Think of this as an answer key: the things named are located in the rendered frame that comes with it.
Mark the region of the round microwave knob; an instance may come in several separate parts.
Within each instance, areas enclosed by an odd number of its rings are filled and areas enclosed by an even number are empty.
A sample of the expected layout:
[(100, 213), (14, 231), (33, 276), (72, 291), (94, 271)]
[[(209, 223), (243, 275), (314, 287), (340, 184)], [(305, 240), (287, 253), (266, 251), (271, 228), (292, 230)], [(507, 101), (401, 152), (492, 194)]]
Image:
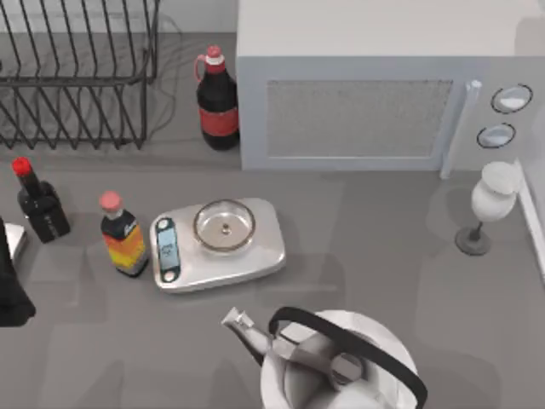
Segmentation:
[(507, 146), (516, 136), (511, 124), (497, 124), (484, 127), (476, 136), (476, 142), (484, 149), (499, 149)]
[(532, 100), (533, 91), (525, 84), (501, 88), (491, 98), (491, 107), (500, 114), (511, 114), (523, 110)]

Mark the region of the orange yellow label sauce bottle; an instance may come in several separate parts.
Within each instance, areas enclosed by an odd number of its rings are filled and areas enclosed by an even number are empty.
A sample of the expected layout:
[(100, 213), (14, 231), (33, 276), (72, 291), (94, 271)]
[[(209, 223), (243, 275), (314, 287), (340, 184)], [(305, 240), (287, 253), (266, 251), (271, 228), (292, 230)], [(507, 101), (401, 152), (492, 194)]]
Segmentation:
[(104, 212), (100, 230), (114, 268), (130, 278), (139, 277), (149, 261), (140, 224), (117, 192), (105, 191), (100, 207)]

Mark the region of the white goblet with grey base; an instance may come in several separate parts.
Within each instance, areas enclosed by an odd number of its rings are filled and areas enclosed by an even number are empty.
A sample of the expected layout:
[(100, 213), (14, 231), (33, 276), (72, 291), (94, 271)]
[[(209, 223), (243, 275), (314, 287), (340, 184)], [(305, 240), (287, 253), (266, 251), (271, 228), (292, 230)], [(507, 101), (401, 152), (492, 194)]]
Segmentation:
[(461, 228), (456, 247), (468, 256), (483, 256), (491, 249), (491, 239), (483, 230), (486, 223), (498, 222), (514, 208), (522, 180), (514, 163), (495, 161), (486, 164), (471, 194), (471, 207), (478, 224)]

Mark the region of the dark bottle with red label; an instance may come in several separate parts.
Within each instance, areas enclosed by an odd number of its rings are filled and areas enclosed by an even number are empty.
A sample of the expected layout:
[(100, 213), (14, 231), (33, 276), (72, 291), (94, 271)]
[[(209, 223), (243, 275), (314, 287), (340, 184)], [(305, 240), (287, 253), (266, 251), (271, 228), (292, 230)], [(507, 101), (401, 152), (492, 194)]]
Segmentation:
[(194, 63), (200, 129), (205, 142), (216, 151), (239, 144), (238, 87), (226, 68), (219, 45), (210, 45)]

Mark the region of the silver kitchen scale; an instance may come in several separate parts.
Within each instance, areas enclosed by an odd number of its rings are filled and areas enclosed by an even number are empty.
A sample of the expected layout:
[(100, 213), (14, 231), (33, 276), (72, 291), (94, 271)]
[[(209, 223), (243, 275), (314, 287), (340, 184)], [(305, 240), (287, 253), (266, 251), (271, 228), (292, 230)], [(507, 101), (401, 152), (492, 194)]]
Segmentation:
[(265, 199), (218, 199), (157, 216), (149, 229), (157, 287), (188, 293), (276, 273), (286, 263), (277, 211)]

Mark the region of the black square bottle red cap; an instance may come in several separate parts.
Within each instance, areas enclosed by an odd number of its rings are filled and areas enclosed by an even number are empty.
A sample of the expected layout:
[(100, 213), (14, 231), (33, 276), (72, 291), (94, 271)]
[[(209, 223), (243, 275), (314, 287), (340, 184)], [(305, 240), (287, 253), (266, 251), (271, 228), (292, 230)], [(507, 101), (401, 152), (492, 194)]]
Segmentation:
[(40, 180), (30, 160), (18, 157), (12, 161), (12, 170), (21, 188), (18, 204), (37, 237), (44, 244), (71, 232), (71, 227), (54, 187)]

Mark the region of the pale microwave oven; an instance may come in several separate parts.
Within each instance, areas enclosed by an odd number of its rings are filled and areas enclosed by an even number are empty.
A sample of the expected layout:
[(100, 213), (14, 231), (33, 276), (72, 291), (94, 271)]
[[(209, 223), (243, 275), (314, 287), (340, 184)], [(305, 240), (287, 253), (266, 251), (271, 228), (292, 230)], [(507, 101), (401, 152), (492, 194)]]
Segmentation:
[[(473, 79), (452, 172), (479, 170), (515, 160), (545, 119), (545, 0), (239, 0), (236, 71), (246, 170), (439, 173)], [(531, 102), (495, 112), (517, 84)], [(512, 142), (480, 147), (502, 123)]]

